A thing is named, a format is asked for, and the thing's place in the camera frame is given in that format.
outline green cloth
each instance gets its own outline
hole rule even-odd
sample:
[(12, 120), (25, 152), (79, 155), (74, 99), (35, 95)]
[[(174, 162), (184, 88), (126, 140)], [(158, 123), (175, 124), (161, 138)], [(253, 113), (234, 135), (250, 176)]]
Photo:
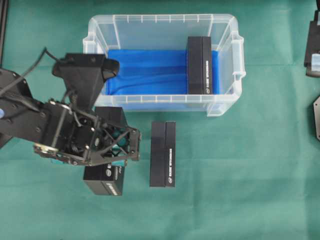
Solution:
[[(32, 143), (0, 152), (0, 238), (8, 240), (318, 240), (320, 142), (312, 103), (320, 80), (303, 66), (315, 0), (11, 0), (3, 67), (22, 73), (44, 46), (82, 52), (101, 14), (232, 14), (244, 37), (246, 77), (225, 115), (127, 113), (142, 131), (122, 197), (96, 196), (83, 168), (52, 164)], [(46, 57), (27, 76), (33, 96), (60, 99)], [(176, 187), (149, 188), (152, 121), (176, 121)]]

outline robotic arm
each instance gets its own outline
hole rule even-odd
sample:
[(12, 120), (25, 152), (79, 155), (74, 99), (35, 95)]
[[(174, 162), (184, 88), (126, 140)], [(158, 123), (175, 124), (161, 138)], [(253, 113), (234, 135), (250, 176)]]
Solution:
[(123, 109), (92, 111), (105, 82), (118, 71), (119, 63), (103, 54), (68, 53), (52, 69), (64, 80), (63, 99), (42, 103), (32, 97), (23, 75), (0, 69), (0, 148), (17, 137), (34, 142), (40, 156), (66, 164), (111, 169), (115, 161), (138, 161), (141, 134), (128, 126)]

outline clear plastic container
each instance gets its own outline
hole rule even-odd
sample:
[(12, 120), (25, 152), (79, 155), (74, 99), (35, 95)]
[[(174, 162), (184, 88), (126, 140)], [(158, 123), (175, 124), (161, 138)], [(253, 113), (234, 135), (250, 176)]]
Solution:
[(208, 117), (224, 114), (241, 96), (246, 75), (244, 38), (232, 15), (97, 15), (89, 21), (83, 52), (108, 56), (113, 49), (184, 50), (188, 36), (211, 37), (212, 50), (218, 51), (220, 94), (105, 95), (104, 89), (95, 105), (141, 112), (205, 111)]

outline green tablecloth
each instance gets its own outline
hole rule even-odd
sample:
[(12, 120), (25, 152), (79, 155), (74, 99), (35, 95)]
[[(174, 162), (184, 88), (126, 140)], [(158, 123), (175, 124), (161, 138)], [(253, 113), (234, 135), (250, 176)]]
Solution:
[[(22, 73), (41, 49), (82, 52), (98, 14), (232, 14), (244, 37), (243, 92), (225, 115), (128, 113), (142, 131), (141, 159), (126, 168), (122, 197), (95, 196), (83, 168), (51, 164), (32, 143), (0, 152), (0, 238), (320, 239), (320, 142), (305, 76), (314, 0), (11, 0), (3, 67)], [(63, 81), (45, 58), (27, 77), (35, 98), (60, 99)], [(152, 121), (174, 120), (176, 187), (149, 188)]]

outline black mechanical part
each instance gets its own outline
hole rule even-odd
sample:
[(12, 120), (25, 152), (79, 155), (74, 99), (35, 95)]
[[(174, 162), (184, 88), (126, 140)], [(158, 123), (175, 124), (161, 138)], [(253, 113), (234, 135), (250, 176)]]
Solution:
[(9, 0), (0, 0), (0, 67), (2, 67), (8, 7)]
[(314, 19), (310, 22), (308, 39), (305, 49), (304, 66), (306, 75), (313, 78), (320, 78), (320, 71), (312, 69), (312, 56), (320, 54), (320, 19), (319, 10), (314, 12)]
[(320, 96), (313, 103), (316, 138), (320, 141)]
[[(18, 137), (34, 142), (34, 152), (40, 156), (72, 165), (107, 166), (139, 160), (141, 134), (128, 126), (123, 109), (91, 109), (104, 83), (118, 73), (119, 63), (101, 54), (68, 53), (56, 59), (52, 73), (63, 78), (67, 91), (62, 101), (42, 103), (32, 97), (23, 76), (45, 53), (56, 59), (45, 48), (22, 76), (0, 69), (0, 148)], [(113, 170), (116, 175), (119, 168)], [(122, 192), (122, 186), (108, 186), (118, 195)]]
[(118, 74), (119, 62), (103, 54), (68, 53), (52, 70), (63, 78), (70, 102), (83, 110), (91, 110), (107, 79)]

